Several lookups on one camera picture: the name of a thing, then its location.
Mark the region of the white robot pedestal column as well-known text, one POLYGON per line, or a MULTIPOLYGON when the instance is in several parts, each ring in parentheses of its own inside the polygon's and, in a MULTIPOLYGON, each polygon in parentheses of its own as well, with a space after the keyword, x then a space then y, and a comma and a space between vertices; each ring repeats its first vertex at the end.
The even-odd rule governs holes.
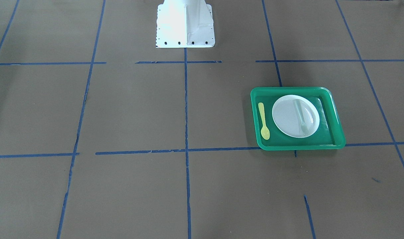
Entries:
POLYGON ((205 0, 165 0, 157 6, 155 46, 215 46, 213 9, 205 0))

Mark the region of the yellow plastic spoon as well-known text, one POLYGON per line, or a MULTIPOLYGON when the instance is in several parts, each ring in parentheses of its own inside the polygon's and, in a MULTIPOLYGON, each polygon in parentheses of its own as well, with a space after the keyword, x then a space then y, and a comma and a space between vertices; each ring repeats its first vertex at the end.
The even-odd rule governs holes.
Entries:
POLYGON ((257 106, 258 106, 258 110, 260 113, 261 124, 262 124, 261 129, 260 129, 261 137, 264 140, 269 140, 270 139, 270 130, 268 129, 267 123, 266 123, 264 103, 259 102, 257 106))

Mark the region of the green plastic tray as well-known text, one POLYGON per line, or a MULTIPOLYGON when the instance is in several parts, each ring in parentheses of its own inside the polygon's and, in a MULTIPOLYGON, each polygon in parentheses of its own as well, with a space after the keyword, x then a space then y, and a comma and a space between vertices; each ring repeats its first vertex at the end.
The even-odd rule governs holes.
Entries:
POLYGON ((256 87, 251 93, 251 106, 256 141, 265 151, 297 151, 341 149, 346 145, 336 105, 331 92, 324 87, 256 87), (295 94, 314 104, 320 115, 320 126, 316 133, 307 138, 293 138, 282 133, 272 119, 272 107, 278 98, 295 94), (261 137, 261 117, 258 103, 264 103, 270 139, 261 137))

